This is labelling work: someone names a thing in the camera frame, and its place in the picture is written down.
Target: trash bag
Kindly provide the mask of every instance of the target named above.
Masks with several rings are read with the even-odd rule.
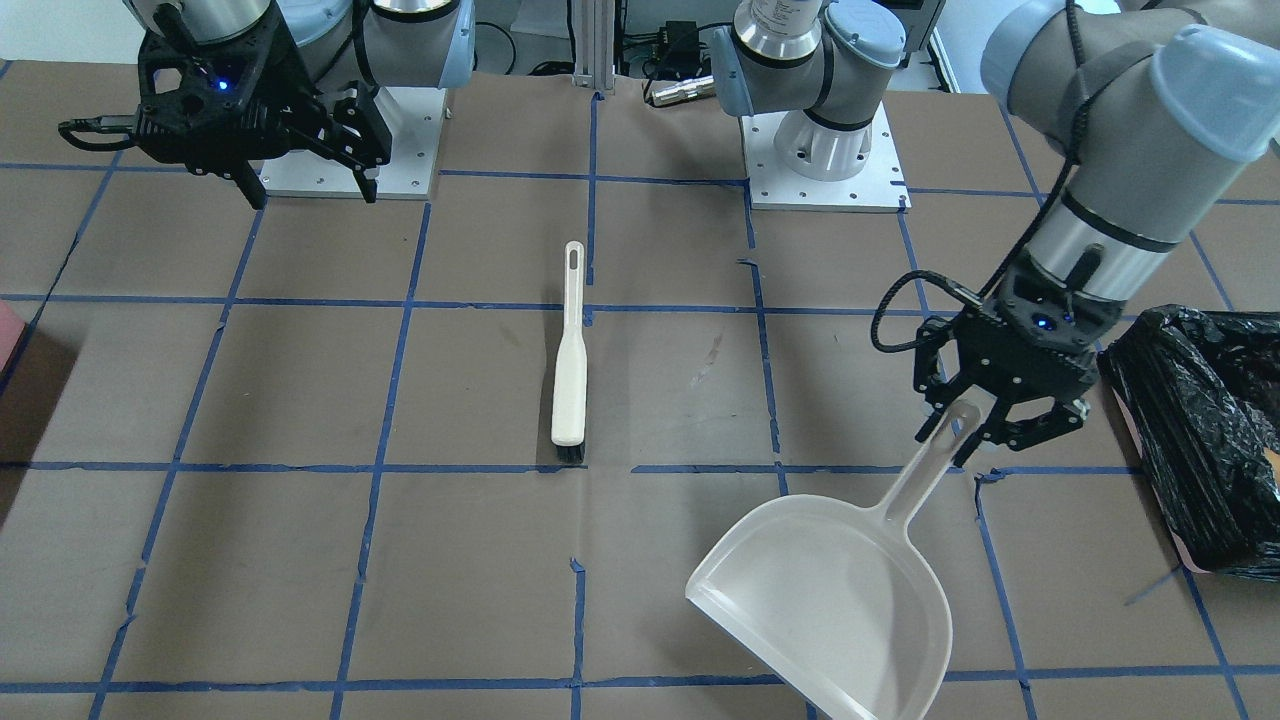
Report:
[[[1280,582],[1280,313],[1153,307],[1100,366],[1192,562]]]

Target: floor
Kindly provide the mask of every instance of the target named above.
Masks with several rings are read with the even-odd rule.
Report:
[[[911,266],[983,279],[1056,169],[1033,132],[891,94],[910,211],[753,213],[714,104],[477,76],[431,204],[253,213],[61,143],[132,72],[0,65],[0,297],[36,327],[0,386],[0,717],[814,717],[685,580],[780,493],[884,491],[923,418],[869,309]],[[1280,306],[1280,159],[1226,197],[1133,313]],[[561,469],[573,238],[588,466]],[[940,309],[904,293],[886,336]],[[955,618],[928,717],[1280,719],[1280,585],[1176,570],[1091,398],[914,523]]]

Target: white mounting plate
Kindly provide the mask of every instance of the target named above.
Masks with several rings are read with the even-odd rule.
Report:
[[[445,95],[435,87],[384,87],[378,94],[392,131],[392,161],[378,173],[379,200],[430,199]],[[349,169],[306,151],[268,160],[260,177],[271,197],[361,197]]]
[[[835,210],[845,213],[896,213],[911,206],[897,159],[893,133],[882,104],[872,120],[872,151],[863,170],[846,181],[806,178],[782,163],[773,135],[786,113],[742,118],[742,151],[751,178],[751,206],[759,210]]]

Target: dustpan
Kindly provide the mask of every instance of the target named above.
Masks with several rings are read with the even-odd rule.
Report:
[[[951,659],[951,607],[906,529],[979,424],[952,405],[874,507],[809,495],[756,507],[685,596],[833,720],[920,720]]]

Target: brush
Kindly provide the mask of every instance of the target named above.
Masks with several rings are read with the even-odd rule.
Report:
[[[586,343],[582,341],[582,269],[586,251],[564,246],[564,333],[556,354],[552,442],[562,462],[581,465],[586,455]]]

